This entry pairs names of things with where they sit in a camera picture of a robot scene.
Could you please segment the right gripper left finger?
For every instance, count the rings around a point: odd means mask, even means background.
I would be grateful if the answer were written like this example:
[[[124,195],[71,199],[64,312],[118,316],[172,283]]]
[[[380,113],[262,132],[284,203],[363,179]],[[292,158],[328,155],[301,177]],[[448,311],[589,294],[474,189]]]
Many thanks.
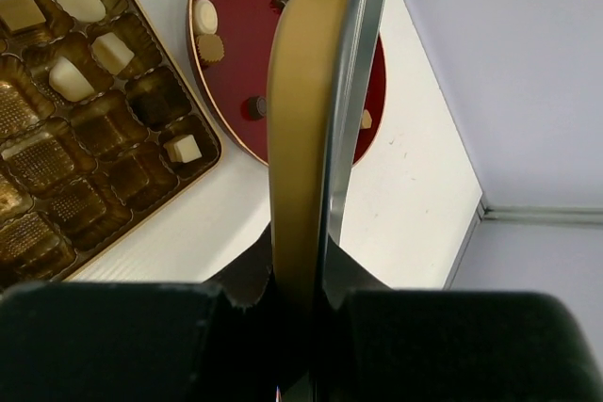
[[[209,281],[28,281],[1,297],[5,401],[273,401],[270,234]]]

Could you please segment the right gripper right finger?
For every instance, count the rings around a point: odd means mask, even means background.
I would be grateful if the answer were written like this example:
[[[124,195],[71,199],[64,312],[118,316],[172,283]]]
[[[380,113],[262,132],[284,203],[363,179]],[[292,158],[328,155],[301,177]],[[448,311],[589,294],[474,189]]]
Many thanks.
[[[345,288],[327,299],[319,240],[317,401],[588,401],[592,354],[575,317],[538,292]]]

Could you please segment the white rectangular chocolate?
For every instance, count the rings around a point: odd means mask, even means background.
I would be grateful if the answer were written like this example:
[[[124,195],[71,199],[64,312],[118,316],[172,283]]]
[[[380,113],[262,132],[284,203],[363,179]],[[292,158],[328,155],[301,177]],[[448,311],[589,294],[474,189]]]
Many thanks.
[[[163,148],[173,163],[186,164],[203,157],[194,135],[174,137]]]

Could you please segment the dark brown chocolate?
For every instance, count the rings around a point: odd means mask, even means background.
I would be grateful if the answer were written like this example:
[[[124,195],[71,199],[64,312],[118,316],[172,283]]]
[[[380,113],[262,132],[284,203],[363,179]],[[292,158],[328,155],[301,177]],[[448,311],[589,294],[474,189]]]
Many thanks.
[[[160,128],[178,118],[172,89],[130,91],[128,101],[136,116],[150,128]]]

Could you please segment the white square chocolate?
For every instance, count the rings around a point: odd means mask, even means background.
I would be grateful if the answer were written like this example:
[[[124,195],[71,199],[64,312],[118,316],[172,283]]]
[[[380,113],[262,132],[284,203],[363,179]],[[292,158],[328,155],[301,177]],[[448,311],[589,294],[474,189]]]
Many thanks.
[[[91,50],[96,59],[113,75],[123,71],[135,56],[134,52],[113,32],[96,38],[91,45]]]

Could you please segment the silver square tin lid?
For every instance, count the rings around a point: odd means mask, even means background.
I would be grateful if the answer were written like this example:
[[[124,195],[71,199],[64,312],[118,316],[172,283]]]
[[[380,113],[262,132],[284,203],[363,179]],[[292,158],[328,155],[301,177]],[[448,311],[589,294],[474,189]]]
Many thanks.
[[[385,0],[289,0],[267,86],[272,262],[279,292],[308,313],[341,236]]]

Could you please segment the tan cube chocolate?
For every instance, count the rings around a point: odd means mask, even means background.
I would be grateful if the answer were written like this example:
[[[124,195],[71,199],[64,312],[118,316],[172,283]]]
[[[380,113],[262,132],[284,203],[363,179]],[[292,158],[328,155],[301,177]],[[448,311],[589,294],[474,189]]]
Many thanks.
[[[1,0],[1,23],[10,34],[18,34],[45,22],[35,0]]]

